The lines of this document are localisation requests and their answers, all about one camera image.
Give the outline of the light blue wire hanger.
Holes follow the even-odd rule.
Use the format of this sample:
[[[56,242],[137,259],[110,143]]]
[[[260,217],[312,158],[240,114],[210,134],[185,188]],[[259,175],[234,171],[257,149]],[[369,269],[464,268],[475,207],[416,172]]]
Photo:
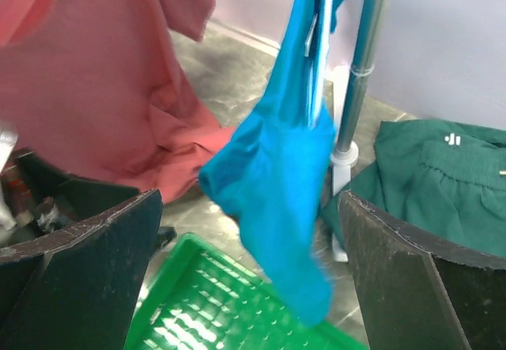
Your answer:
[[[310,62],[308,78],[307,119],[314,128],[323,106],[323,86],[330,48],[330,30],[334,0],[315,0],[313,22],[306,39],[306,56]]]

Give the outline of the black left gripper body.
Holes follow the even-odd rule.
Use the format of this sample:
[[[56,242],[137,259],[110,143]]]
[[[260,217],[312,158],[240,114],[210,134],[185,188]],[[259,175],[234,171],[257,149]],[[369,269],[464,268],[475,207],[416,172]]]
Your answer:
[[[1,246],[43,238],[60,246],[80,241],[110,220],[138,189],[82,178],[58,169],[30,149],[15,147],[19,136],[1,123]]]

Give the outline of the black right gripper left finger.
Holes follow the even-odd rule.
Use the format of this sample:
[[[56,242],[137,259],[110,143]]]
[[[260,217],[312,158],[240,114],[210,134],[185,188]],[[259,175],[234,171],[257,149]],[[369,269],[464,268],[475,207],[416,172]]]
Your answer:
[[[156,190],[1,249],[3,349],[121,349],[160,226]]]

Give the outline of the blue t shirt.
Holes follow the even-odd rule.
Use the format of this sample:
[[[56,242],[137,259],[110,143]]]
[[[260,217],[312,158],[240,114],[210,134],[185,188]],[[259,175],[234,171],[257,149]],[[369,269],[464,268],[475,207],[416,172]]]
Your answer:
[[[333,1],[330,34],[337,25]],[[265,92],[228,144],[199,172],[205,194],[237,223],[240,240],[281,301],[307,326],[325,319],[332,287],[312,253],[335,125],[325,103],[308,127],[306,39],[315,0],[294,0]]]

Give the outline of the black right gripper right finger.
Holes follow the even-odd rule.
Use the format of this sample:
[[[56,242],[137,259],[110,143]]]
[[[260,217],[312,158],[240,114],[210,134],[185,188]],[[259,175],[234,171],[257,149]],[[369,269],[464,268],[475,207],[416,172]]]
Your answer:
[[[505,347],[505,260],[442,239],[342,192],[338,203],[374,350]]]

